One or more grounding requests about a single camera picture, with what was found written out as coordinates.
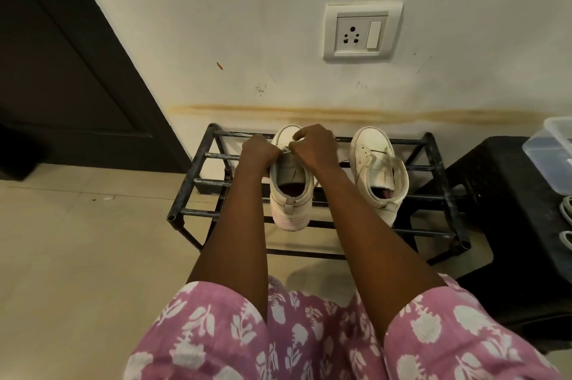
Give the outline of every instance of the sleeve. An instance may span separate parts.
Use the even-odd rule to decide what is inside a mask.
[[[221,285],[191,282],[139,342],[123,379],[258,378],[268,349],[266,325],[253,304]]]
[[[500,326],[453,279],[417,296],[384,337],[386,367],[398,380],[560,379],[531,344]]]

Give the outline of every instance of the forearm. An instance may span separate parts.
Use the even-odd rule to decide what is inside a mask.
[[[217,225],[189,281],[214,282],[230,288],[266,319],[268,264],[261,179],[257,169],[240,164],[236,168]]]
[[[356,287],[382,342],[391,320],[406,304],[444,282],[383,222],[341,168],[318,180]]]

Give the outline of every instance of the white shoe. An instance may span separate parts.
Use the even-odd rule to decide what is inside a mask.
[[[361,128],[352,139],[349,166],[362,196],[392,226],[409,190],[409,175],[387,135],[376,127]],[[387,198],[375,196],[372,187],[387,189]]]
[[[300,129],[288,124],[272,138],[283,152],[270,167],[270,210],[274,223],[285,231],[300,231],[310,222],[314,177],[288,147]]]

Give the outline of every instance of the plastic container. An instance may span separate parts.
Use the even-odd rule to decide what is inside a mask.
[[[554,191],[572,195],[572,116],[547,118],[522,149]]]

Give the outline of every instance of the pink garment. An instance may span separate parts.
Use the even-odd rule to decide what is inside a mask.
[[[267,325],[233,290],[185,285],[141,340],[124,380],[560,379],[525,340],[494,322],[469,292],[417,296],[393,319],[384,349],[359,294],[347,308],[268,279]]]

